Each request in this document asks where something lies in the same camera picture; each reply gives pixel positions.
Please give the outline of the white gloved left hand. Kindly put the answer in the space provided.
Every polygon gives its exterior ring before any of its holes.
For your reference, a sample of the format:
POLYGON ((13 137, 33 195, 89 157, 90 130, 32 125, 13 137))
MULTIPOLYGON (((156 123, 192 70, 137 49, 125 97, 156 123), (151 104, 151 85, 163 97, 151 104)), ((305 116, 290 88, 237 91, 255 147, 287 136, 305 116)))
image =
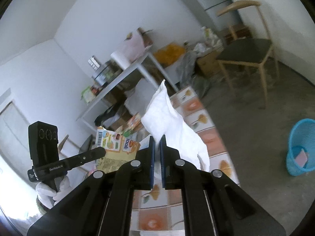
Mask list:
POLYGON ((73 190, 68 176, 57 177, 56 180, 59 183, 58 190, 54 190, 44 182, 36 185, 37 198, 47 209, 54 207, 73 190))

